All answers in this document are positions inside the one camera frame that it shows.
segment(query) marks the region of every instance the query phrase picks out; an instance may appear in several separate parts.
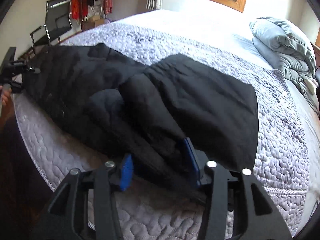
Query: black jacket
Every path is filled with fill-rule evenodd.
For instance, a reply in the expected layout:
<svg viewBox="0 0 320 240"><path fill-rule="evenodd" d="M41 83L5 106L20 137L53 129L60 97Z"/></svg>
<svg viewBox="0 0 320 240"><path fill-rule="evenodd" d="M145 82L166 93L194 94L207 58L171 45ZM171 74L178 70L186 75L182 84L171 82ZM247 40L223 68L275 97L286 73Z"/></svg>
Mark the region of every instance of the black jacket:
<svg viewBox="0 0 320 240"><path fill-rule="evenodd" d="M41 73L24 74L24 87L63 130L110 157L132 153L136 172L158 185L204 200L185 179L185 137L226 168L253 167L251 85L184 55L148 67L104 44L50 47L31 64Z"/></svg>

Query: quilted mattress pad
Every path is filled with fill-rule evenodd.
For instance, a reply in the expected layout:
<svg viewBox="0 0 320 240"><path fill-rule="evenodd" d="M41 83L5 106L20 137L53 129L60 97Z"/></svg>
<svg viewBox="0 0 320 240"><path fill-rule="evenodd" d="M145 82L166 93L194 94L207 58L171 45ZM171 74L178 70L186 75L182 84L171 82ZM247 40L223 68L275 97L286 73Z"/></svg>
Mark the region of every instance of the quilted mattress pad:
<svg viewBox="0 0 320 240"><path fill-rule="evenodd" d="M182 53L250 83L256 90L259 139L253 172L280 210L292 235L298 229L309 184L307 143L293 99L279 71L267 70L229 52L138 26L112 23L76 35L63 45L104 42L124 55L151 65ZM14 98L16 118L36 168L55 190L73 167L95 169L106 156L87 148L60 130L27 94ZM120 225L126 239L197 238L203 207L136 178L116 194ZM89 221L94 227L92 196ZM233 214L227 217L226 238L232 235Z"/></svg>

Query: wall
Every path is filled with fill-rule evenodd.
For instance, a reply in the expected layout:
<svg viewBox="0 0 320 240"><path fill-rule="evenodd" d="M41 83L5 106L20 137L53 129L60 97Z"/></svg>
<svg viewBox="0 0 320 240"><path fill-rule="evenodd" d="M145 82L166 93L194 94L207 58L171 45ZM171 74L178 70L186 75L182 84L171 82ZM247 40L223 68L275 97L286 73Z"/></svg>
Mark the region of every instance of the wall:
<svg viewBox="0 0 320 240"><path fill-rule="evenodd" d="M114 0L113 20L122 19L137 13L146 12L147 0ZM212 13L219 8L208 0L163 0L163 9L194 13ZM319 23L306 0L247 0L244 15L249 18L275 16L286 18L300 27L314 42Z"/></svg>
<svg viewBox="0 0 320 240"><path fill-rule="evenodd" d="M299 28L305 33L312 43L316 42L320 22L310 5L306 2L303 8Z"/></svg>
<svg viewBox="0 0 320 240"><path fill-rule="evenodd" d="M20 55L31 45L29 33L44 23L47 0L16 0L0 25L0 60L9 46L16 46ZM146 12L147 0L113 0L113 20ZM163 8L172 11L212 13L219 8L208 0L163 0ZM287 18L300 27L314 42L319 30L319 21L305 0L247 0L244 15L259 17L273 15Z"/></svg>
<svg viewBox="0 0 320 240"><path fill-rule="evenodd" d="M0 61L10 46L17 47L16 57L31 47L29 33L45 21L47 0L16 0L0 25Z"/></svg>

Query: folded comforter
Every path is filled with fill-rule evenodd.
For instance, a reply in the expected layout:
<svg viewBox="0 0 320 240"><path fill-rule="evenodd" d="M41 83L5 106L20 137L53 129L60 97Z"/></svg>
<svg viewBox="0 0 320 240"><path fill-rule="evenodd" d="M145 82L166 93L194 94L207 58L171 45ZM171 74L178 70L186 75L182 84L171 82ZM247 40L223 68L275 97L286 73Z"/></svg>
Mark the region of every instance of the folded comforter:
<svg viewBox="0 0 320 240"><path fill-rule="evenodd" d="M315 54L305 34L288 20L261 17L250 22L253 44L275 69L291 80L319 114L319 103L315 96L317 82Z"/></svg>

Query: metal screw head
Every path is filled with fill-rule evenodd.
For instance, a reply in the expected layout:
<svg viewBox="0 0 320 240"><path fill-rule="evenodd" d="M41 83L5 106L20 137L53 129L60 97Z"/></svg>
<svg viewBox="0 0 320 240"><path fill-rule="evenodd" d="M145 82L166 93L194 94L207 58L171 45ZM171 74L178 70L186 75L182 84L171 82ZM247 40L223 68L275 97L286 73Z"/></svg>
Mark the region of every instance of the metal screw head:
<svg viewBox="0 0 320 240"><path fill-rule="evenodd" d="M243 173L244 175L246 175L246 176L249 176L249 175L251 175L252 171L249 170L249 169L243 169L243 170L242 170L242 173Z"/></svg>
<svg viewBox="0 0 320 240"><path fill-rule="evenodd" d="M70 170L70 174L71 175L77 175L79 173L79 169L77 169L77 168L72 168L71 170Z"/></svg>
<svg viewBox="0 0 320 240"><path fill-rule="evenodd" d="M104 165L106 165L108 168L116 166L116 164L113 161L107 161Z"/></svg>
<svg viewBox="0 0 320 240"><path fill-rule="evenodd" d="M208 161L207 166L209 168L215 168L215 167L217 167L217 163L215 161Z"/></svg>

